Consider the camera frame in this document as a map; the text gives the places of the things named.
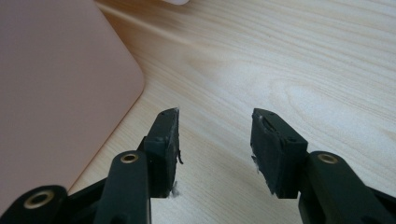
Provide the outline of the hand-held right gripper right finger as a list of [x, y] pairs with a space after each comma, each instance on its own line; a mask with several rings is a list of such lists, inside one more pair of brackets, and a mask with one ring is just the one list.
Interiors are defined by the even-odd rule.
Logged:
[[250, 146], [270, 192], [279, 199], [296, 199], [307, 141], [275, 112], [255, 108]]

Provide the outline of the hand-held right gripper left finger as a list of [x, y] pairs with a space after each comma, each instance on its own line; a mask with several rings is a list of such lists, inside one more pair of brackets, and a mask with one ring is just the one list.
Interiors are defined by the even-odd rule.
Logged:
[[177, 107], [160, 112], [145, 137], [144, 152], [148, 158], [149, 194], [166, 198], [172, 191], [177, 163], [181, 160]]

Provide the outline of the pink box lid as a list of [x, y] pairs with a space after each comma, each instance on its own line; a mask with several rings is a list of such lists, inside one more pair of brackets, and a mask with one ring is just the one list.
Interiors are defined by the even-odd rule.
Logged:
[[143, 89], [94, 0], [0, 0], [0, 215], [70, 189]]

